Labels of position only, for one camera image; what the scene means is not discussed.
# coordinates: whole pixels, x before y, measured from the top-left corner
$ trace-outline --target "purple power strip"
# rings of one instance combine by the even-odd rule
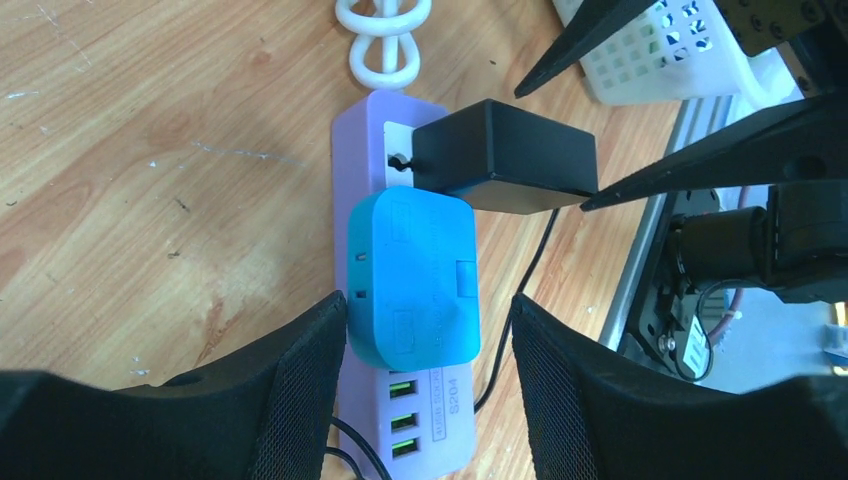
[[[333,122],[337,289],[347,292],[347,224],[353,207],[387,186],[411,182],[411,173],[404,177],[389,172],[392,178],[387,185],[388,155],[404,153],[387,152],[387,141],[411,145],[413,128],[447,114],[443,107],[378,90]],[[409,138],[388,138],[397,137],[398,131]],[[392,385],[404,385],[407,394],[392,398]],[[374,447],[392,478],[429,480],[471,461],[476,444],[473,395],[470,363],[394,373],[364,364],[348,344],[339,379],[339,418]],[[393,431],[395,419],[404,421]],[[371,463],[345,435],[341,435],[341,447],[366,477],[377,478]]]

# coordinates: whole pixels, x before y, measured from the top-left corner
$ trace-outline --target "electrical outlet slot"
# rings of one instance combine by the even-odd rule
[[[418,382],[416,380],[389,385],[389,398],[408,397],[416,393],[418,393]]]
[[[418,426],[418,414],[410,413],[401,415],[392,419],[392,433],[402,432],[404,430]]]
[[[402,457],[418,451],[418,439],[404,440],[392,445],[392,458]]]
[[[412,158],[412,127],[393,122],[386,122],[383,126],[383,139],[386,152],[392,152],[384,167],[386,187],[396,185],[413,186],[414,175],[411,165],[403,168],[403,162]]]

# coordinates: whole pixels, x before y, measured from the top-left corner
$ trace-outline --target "white twisted cable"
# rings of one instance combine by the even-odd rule
[[[374,17],[357,15],[351,7],[359,0],[336,0],[336,17],[348,30],[357,33],[350,47],[348,63],[359,83],[372,89],[399,90],[415,80],[421,70],[421,55],[411,32],[420,27],[430,15],[432,0],[418,0],[415,7],[398,15],[403,0],[374,0]],[[365,52],[375,38],[383,43],[383,71],[375,72],[365,66]],[[406,62],[398,71],[398,45]]]

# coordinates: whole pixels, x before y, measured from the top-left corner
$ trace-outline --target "black cable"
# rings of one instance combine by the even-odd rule
[[[745,205],[748,203],[748,195],[751,193],[751,186],[746,185],[739,189],[739,200],[736,202],[736,209],[741,210],[745,208]],[[727,309],[727,312],[721,316],[721,319],[718,321],[718,324],[710,330],[709,337],[710,340],[714,342],[721,341],[721,335],[727,330],[727,327],[730,325],[730,322],[733,321],[733,318],[736,316],[736,311],[739,310],[739,305],[742,303],[742,296],[744,295],[745,290],[742,287],[736,287],[736,290],[733,292],[733,300],[730,302],[730,308]]]
[[[362,450],[362,453],[368,457],[368,460],[374,465],[374,470],[377,471],[377,476],[380,477],[380,480],[392,480],[391,475],[389,475],[389,471],[386,470],[386,466],[383,464],[383,461],[380,460],[380,456],[377,455],[377,452],[374,451],[374,448],[368,444],[368,441],[365,440],[359,432],[356,431],[353,427],[345,423],[344,420],[341,420],[338,417],[332,417],[330,422],[342,433],[350,437],[353,440],[353,443]]]
[[[350,470],[356,475],[356,480],[365,480],[365,477],[362,475],[362,470],[359,469],[359,465],[356,464],[356,461],[351,457],[347,452],[342,450],[341,448],[336,447],[327,447],[324,450],[324,453],[327,455],[332,455],[334,457],[339,457],[343,462],[350,467]]]
[[[536,270],[536,265],[539,264],[539,260],[542,258],[542,253],[545,251],[545,246],[548,244],[548,239],[551,237],[551,231],[554,229],[554,223],[556,223],[558,215],[558,208],[551,212],[551,216],[548,219],[548,225],[545,227],[545,231],[542,233],[542,238],[539,240],[539,246],[536,248],[536,253],[533,255],[533,259],[530,260],[530,265],[527,266],[524,276],[518,283],[518,289],[515,292],[516,295],[524,292],[524,288],[527,286],[527,283],[530,282],[530,277],[533,276],[533,271]],[[489,397],[492,396],[492,392],[495,390],[495,383],[498,381],[498,372],[501,369],[501,362],[503,361],[504,351],[506,350],[506,342],[509,340],[509,332],[511,330],[512,318],[507,316],[506,323],[504,323],[504,328],[501,332],[501,338],[498,340],[498,348],[495,350],[495,362],[492,364],[492,374],[489,377],[489,384],[486,385],[486,389],[483,391],[483,394],[480,395],[480,398],[474,402],[474,413],[479,412],[480,409],[483,408],[483,405],[489,401]]]
[[[722,287],[726,287],[728,285],[735,284],[735,283],[742,283],[742,281],[737,280],[737,279],[729,279],[729,280],[722,280],[720,282],[716,282],[716,283],[710,285],[710,287],[707,288],[706,290],[704,290],[701,293],[701,296],[698,297],[698,303],[695,305],[695,316],[698,317],[699,319],[701,318],[701,314],[704,312],[704,304],[707,303],[707,298],[712,296],[712,294],[714,294],[717,290],[721,289]]]
[[[674,368],[675,368],[675,370],[677,370],[677,374],[680,375],[680,378],[686,380],[687,382],[695,383],[695,382],[700,382],[701,380],[707,378],[707,375],[709,375],[710,372],[713,370],[714,352],[713,352],[713,342],[712,342],[712,340],[710,340],[710,336],[707,335],[707,331],[704,330],[704,322],[701,321],[700,315],[696,315],[695,318],[693,318],[692,320],[693,321],[697,320],[698,324],[701,326],[701,333],[704,334],[704,343],[706,344],[707,351],[710,352],[710,358],[709,358],[709,360],[707,360],[707,368],[704,369],[704,373],[702,373],[701,375],[699,375],[697,377],[690,377],[690,376],[684,374],[683,370],[680,369],[680,364],[677,362],[677,359],[674,360]]]

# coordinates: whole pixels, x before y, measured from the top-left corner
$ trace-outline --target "wooden surface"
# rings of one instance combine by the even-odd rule
[[[332,290],[330,122],[366,94],[332,3],[3,2],[2,368],[157,385]],[[512,101],[560,29],[546,0],[434,3],[407,93],[450,109]],[[579,76],[513,103],[596,134],[602,185],[658,158],[677,105],[605,107]],[[596,337],[642,208],[563,212],[528,293]],[[546,219],[478,215],[478,391]],[[478,442],[454,478],[533,477],[511,352]]]

